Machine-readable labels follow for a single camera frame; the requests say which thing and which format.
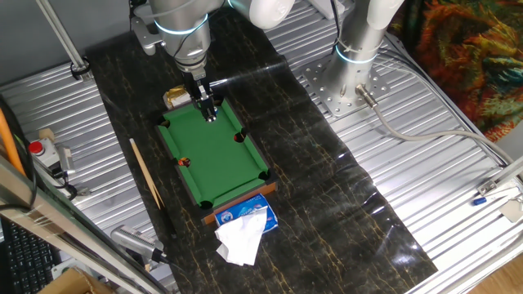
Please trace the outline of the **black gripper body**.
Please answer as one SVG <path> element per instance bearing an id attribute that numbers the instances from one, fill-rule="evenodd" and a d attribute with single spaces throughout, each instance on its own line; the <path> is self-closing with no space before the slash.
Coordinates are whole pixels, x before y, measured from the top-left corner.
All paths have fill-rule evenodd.
<path id="1" fill-rule="evenodd" d="M 204 68 L 183 72 L 184 87 L 192 101 L 200 102 L 213 98 L 213 92 Z"/>

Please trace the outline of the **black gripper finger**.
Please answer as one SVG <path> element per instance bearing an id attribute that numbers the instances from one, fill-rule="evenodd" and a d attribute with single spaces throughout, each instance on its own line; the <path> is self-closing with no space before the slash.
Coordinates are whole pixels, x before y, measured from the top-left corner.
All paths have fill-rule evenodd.
<path id="1" fill-rule="evenodd" d="M 208 100 L 198 99 L 194 102 L 194 107 L 202 114 L 203 119 L 208 121 Z"/>
<path id="2" fill-rule="evenodd" d="M 212 96 L 206 95 L 203 100 L 203 113 L 208 123 L 213 123 L 217 119 L 217 111 L 215 110 L 214 99 Z"/>

